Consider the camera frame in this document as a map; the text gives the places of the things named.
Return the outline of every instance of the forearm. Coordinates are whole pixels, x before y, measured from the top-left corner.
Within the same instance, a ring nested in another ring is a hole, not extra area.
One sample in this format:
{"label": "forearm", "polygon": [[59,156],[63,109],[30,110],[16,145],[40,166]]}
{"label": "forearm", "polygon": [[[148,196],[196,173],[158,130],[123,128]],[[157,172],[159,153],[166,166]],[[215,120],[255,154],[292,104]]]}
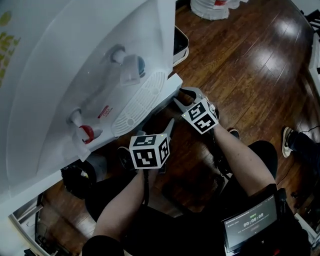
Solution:
{"label": "forearm", "polygon": [[260,157],[220,124],[214,127],[214,138],[225,155],[233,175],[248,196],[275,183],[275,179]]}
{"label": "forearm", "polygon": [[[149,171],[149,187],[153,185],[157,173],[158,170]],[[97,220],[94,236],[103,235],[120,240],[144,200],[144,183],[144,173],[139,170],[132,181],[104,208]]]}

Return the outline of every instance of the wooden floor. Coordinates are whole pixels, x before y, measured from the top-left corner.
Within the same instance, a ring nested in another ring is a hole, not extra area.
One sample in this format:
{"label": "wooden floor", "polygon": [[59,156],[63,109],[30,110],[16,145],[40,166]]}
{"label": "wooden floor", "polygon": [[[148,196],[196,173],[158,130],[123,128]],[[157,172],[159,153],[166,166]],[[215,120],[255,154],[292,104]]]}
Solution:
{"label": "wooden floor", "polygon": [[[251,0],[230,10],[225,20],[208,21],[187,7],[176,13],[176,25],[189,38],[189,56],[174,68],[183,86],[201,90],[220,111],[221,124],[237,128],[249,145],[257,140],[271,142],[278,154],[277,186],[286,188],[287,201],[295,212],[304,198],[292,192],[308,191],[315,182],[312,168],[298,155],[284,158],[281,130],[289,126],[308,131],[319,125],[318,97],[307,67],[313,32],[289,0]],[[214,195],[219,172],[213,156],[200,136],[181,117],[174,104],[145,125],[148,133],[160,133],[170,118],[175,129],[170,143],[167,173],[159,176],[150,205],[172,216],[179,211],[161,194],[165,184],[173,184],[172,197],[194,212],[201,211]],[[307,133],[319,142],[318,129]],[[121,172],[116,148],[128,146],[123,136],[98,150],[108,161],[109,175]],[[91,237],[95,222],[84,202],[66,192],[59,182],[44,194],[39,233],[56,240],[74,255]]]}

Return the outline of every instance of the sneaker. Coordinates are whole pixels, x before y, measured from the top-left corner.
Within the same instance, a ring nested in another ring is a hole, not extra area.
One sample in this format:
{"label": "sneaker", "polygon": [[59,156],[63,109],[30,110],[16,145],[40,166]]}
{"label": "sneaker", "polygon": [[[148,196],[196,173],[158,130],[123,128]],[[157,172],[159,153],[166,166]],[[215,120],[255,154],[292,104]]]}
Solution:
{"label": "sneaker", "polygon": [[240,133],[236,129],[229,130],[229,133],[231,133],[234,137],[240,140]]}
{"label": "sneaker", "polygon": [[282,154],[283,154],[283,156],[285,158],[290,156],[291,151],[293,151],[292,149],[289,148],[289,145],[288,145],[288,138],[293,133],[293,131],[294,130],[292,130],[289,127],[286,127],[283,130],[283,134],[282,134]]}

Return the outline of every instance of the timer display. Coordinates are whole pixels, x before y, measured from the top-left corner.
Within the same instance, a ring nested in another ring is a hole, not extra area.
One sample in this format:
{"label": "timer display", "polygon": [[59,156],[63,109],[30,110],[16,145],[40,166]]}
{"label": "timer display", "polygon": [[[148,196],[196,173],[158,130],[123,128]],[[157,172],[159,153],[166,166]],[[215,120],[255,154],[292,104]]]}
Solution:
{"label": "timer display", "polygon": [[229,248],[246,241],[277,220],[275,197],[259,203],[255,207],[224,222]]}
{"label": "timer display", "polygon": [[261,214],[259,214],[257,217],[253,217],[250,221],[245,222],[245,223],[243,224],[243,226],[244,226],[244,227],[249,226],[250,224],[256,222],[257,220],[263,218],[263,216],[264,216],[264,214],[261,213]]}

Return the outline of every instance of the knee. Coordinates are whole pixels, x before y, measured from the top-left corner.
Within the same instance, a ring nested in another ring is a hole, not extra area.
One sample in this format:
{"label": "knee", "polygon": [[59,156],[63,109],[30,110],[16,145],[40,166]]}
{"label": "knee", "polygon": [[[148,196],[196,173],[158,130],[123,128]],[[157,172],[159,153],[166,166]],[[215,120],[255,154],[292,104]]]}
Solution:
{"label": "knee", "polygon": [[251,148],[254,152],[263,152],[268,155],[275,156],[278,158],[277,151],[274,145],[272,145],[269,141],[258,140],[252,143],[249,148]]}

